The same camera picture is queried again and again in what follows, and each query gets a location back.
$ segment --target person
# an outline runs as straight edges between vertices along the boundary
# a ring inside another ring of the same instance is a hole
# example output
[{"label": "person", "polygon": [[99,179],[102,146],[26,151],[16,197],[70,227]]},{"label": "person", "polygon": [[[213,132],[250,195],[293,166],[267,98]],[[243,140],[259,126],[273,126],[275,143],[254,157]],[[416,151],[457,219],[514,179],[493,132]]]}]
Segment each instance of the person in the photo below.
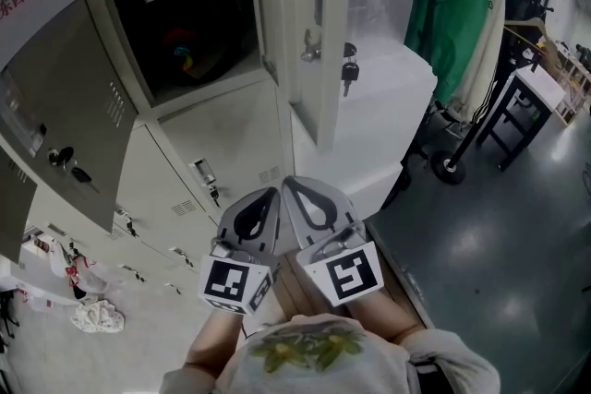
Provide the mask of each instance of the person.
[{"label": "person", "polygon": [[236,351],[242,316],[214,310],[161,394],[437,392],[498,394],[495,368],[449,331],[424,329],[388,295],[347,305],[355,318],[295,316]]}]

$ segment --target black and white square marker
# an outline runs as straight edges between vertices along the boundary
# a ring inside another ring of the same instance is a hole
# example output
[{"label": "black and white square marker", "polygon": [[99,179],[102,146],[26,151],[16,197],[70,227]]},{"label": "black and white square marker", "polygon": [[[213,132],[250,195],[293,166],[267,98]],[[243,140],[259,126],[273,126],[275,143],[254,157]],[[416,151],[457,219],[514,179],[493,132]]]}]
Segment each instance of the black and white square marker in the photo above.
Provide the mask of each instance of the black and white square marker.
[{"label": "black and white square marker", "polygon": [[330,261],[326,267],[339,300],[378,285],[363,250]]},{"label": "black and white square marker", "polygon": [[211,305],[212,307],[214,307],[216,309],[228,310],[230,312],[236,312],[237,314],[245,314],[246,313],[244,311],[244,309],[242,307],[240,307],[239,305],[227,304],[225,302],[213,301],[212,299],[205,299],[205,298],[203,300],[206,301],[209,305]]},{"label": "black and white square marker", "polygon": [[267,276],[265,276],[265,279],[262,280],[262,283],[255,292],[255,295],[252,296],[250,303],[248,304],[250,305],[250,308],[253,312],[255,312],[259,308],[259,305],[262,302],[263,297],[265,297],[265,294],[269,291],[270,288],[271,278],[269,277],[269,274],[267,274]]},{"label": "black and white square marker", "polygon": [[248,267],[213,261],[204,293],[229,301],[242,302],[247,286]]}]

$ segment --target green jacket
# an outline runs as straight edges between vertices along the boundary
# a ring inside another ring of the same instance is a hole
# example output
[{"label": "green jacket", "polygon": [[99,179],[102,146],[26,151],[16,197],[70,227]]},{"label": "green jacket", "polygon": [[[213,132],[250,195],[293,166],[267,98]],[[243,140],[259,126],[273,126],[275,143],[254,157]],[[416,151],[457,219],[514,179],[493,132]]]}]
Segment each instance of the green jacket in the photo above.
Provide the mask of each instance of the green jacket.
[{"label": "green jacket", "polygon": [[[419,34],[425,23],[428,0],[415,0],[404,44],[418,52]],[[425,58],[437,76],[433,96],[445,103],[462,80],[464,70],[484,27],[489,0],[437,0],[432,54]]]}]

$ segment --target dark green floor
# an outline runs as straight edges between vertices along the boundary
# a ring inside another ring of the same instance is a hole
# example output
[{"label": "dark green floor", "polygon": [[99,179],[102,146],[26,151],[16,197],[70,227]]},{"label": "dark green floor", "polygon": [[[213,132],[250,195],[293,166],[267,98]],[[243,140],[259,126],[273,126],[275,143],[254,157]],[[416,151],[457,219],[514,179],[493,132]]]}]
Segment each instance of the dark green floor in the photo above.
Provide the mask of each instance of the dark green floor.
[{"label": "dark green floor", "polygon": [[[438,128],[433,121],[427,130],[428,152],[457,143],[445,132],[433,138]],[[495,130],[518,136],[511,124]],[[550,117],[505,173],[503,156],[490,138],[473,145],[459,186],[441,183],[415,156],[410,188],[369,221],[434,324],[499,369],[503,394],[550,393],[591,348],[581,294],[591,284],[591,196],[582,181],[591,117],[579,113],[568,128]]]}]

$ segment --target green flower print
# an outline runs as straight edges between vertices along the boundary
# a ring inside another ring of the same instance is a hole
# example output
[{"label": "green flower print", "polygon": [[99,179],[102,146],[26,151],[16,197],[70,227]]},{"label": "green flower print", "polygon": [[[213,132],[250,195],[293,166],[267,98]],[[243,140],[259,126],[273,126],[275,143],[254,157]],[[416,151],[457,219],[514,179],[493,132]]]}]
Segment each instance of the green flower print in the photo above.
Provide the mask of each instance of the green flower print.
[{"label": "green flower print", "polygon": [[361,335],[356,331],[335,325],[322,324],[316,329],[306,327],[300,333],[291,328],[271,334],[260,345],[253,347],[250,354],[265,358],[267,373],[274,373],[284,363],[304,369],[313,365],[320,373],[343,352],[360,354],[363,351],[360,339]]}]

